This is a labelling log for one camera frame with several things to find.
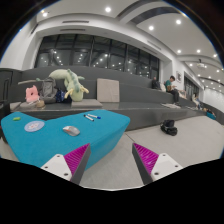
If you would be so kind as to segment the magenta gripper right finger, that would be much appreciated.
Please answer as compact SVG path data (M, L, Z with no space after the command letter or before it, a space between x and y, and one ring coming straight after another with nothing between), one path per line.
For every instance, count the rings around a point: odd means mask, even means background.
M144 185L182 169L167 153L157 154L137 143L132 144L132 154Z

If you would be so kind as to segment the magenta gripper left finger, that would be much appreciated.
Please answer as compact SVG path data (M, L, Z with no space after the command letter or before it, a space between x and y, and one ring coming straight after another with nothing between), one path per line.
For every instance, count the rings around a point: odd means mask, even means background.
M54 155L42 169L79 185L90 155L90 144L85 144L66 155Z

